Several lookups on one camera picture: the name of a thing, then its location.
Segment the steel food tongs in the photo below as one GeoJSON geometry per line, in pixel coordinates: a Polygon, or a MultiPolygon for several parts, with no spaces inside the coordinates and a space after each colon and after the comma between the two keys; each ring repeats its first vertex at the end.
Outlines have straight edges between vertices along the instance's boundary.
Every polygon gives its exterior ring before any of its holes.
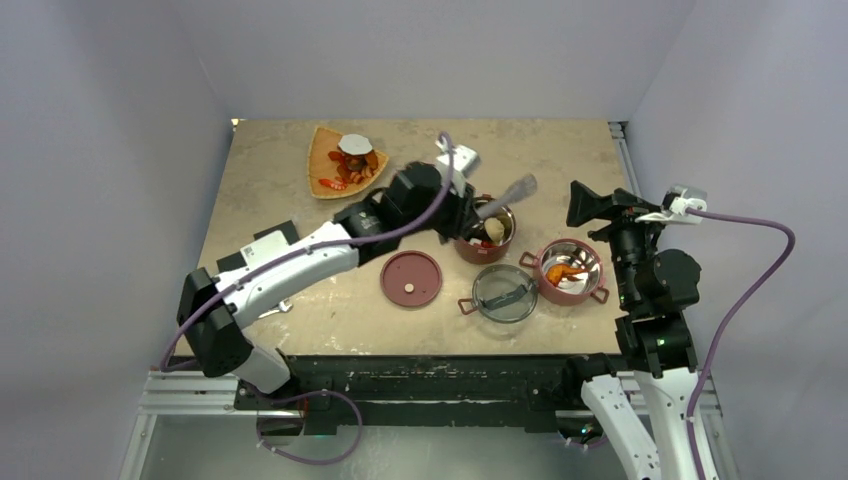
{"type": "Polygon", "coordinates": [[[486,220],[495,216],[502,208],[509,207],[514,203],[532,197],[537,192],[537,189],[536,177],[528,173],[513,182],[500,197],[477,208],[476,214],[480,220],[486,220]]]}

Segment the orange fried chicken wing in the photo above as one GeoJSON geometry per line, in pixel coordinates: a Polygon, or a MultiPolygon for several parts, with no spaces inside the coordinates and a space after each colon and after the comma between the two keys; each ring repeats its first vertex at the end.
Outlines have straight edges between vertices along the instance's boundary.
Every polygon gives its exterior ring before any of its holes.
{"type": "Polygon", "coordinates": [[[563,282],[578,282],[587,276],[589,270],[586,268],[578,268],[568,264],[554,264],[545,272],[546,280],[555,287],[559,287],[563,282]]]}

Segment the white round rice cracker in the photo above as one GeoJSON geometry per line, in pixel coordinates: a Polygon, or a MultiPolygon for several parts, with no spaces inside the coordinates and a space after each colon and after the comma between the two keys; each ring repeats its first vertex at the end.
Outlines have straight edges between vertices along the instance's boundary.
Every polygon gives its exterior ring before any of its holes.
{"type": "Polygon", "coordinates": [[[351,156],[364,156],[373,151],[370,140],[360,134],[345,134],[337,144],[338,149],[351,156]]]}

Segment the glass lid with red clasp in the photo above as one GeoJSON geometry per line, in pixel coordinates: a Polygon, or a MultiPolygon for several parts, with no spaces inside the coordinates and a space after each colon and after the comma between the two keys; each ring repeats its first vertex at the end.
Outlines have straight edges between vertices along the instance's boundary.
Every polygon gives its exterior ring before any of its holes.
{"type": "Polygon", "coordinates": [[[516,324],[530,316],[538,304],[536,281],[520,268],[495,264],[474,279],[471,296],[457,301],[463,315],[479,313],[498,324],[516,324]]]}

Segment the white steamed bun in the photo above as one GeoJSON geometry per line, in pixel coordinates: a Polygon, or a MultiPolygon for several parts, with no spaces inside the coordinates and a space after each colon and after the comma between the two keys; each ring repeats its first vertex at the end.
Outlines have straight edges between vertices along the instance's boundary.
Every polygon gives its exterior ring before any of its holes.
{"type": "Polygon", "coordinates": [[[484,230],[493,244],[500,244],[506,236],[506,227],[496,217],[489,217],[484,221],[484,230]]]}

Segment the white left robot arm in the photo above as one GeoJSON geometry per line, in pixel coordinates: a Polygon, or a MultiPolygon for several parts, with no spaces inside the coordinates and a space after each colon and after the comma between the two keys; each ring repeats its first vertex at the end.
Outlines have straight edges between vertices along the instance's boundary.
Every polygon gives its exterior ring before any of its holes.
{"type": "Polygon", "coordinates": [[[339,211],[292,245],[273,247],[269,259],[211,275],[204,268],[184,280],[177,310],[196,367],[208,378],[234,374],[259,389],[272,408],[297,399],[298,382],[283,355],[249,341],[245,329],[280,301],[328,277],[361,267],[398,249],[401,240],[433,230],[459,237],[476,220],[472,160],[440,156],[411,162],[390,184],[339,211]]]}

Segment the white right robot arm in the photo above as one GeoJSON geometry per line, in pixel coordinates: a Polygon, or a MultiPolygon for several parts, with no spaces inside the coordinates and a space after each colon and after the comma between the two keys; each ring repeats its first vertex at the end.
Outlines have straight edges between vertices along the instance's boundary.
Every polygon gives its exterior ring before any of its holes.
{"type": "Polygon", "coordinates": [[[632,479],[719,476],[695,391],[695,346],[683,315],[700,300],[701,267],[682,250],[657,247],[667,225],[697,225],[706,210],[705,192],[691,187],[672,187],[657,205],[621,188],[600,195],[579,181],[570,185],[567,225],[607,223],[588,236],[611,251],[624,313],[616,320],[616,340],[652,430],[645,431],[629,405],[601,391],[603,384],[620,390],[610,373],[578,369],[564,376],[561,392],[569,404],[588,405],[596,413],[632,479]]]}

